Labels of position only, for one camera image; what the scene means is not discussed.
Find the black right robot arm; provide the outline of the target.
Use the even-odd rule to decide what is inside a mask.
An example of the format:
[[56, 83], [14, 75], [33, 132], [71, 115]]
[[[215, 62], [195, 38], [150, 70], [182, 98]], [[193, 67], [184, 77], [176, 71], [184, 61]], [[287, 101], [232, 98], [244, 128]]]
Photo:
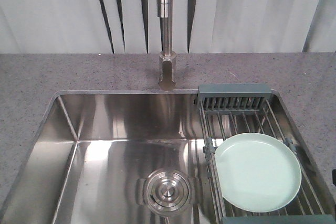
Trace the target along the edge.
[[336, 186], [336, 169], [332, 170], [332, 183]]

